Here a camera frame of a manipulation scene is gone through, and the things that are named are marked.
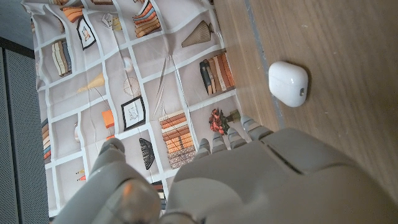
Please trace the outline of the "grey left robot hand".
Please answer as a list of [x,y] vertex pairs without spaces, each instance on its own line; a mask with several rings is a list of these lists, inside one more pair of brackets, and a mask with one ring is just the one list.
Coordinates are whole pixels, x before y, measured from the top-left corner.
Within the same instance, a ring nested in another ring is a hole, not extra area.
[[346,154],[302,131],[252,118],[226,138],[202,139],[162,202],[107,140],[86,184],[55,223],[396,223],[397,204]]

